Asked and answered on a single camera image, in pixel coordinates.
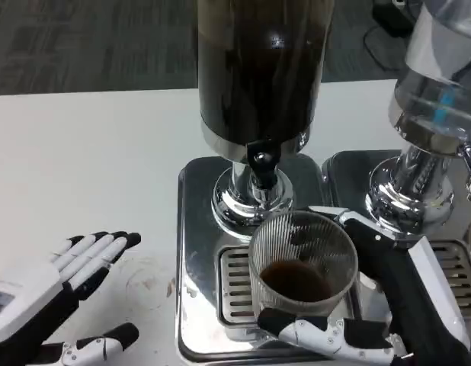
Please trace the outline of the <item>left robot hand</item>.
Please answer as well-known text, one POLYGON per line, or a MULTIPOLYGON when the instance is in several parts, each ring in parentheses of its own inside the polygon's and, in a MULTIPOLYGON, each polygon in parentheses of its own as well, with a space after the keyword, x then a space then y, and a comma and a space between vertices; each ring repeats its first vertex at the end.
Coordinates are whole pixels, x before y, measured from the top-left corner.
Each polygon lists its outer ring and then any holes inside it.
POLYGON ((126 351, 139 338, 132 323, 84 339, 47 340, 140 241, 139 233, 124 231, 73 236, 48 258, 0 276, 0 365, 105 365, 126 351))

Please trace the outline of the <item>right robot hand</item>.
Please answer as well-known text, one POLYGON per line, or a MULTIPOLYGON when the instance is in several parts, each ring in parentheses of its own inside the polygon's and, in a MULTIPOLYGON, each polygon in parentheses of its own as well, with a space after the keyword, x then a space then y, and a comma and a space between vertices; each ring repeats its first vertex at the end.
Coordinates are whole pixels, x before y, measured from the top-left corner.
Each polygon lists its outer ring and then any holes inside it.
POLYGON ((249 264, 258 327, 282 342, 368 365, 471 365, 463 315, 424 236, 313 206, 265 220, 249 264), (333 317, 358 275, 383 291, 389 322, 333 317))

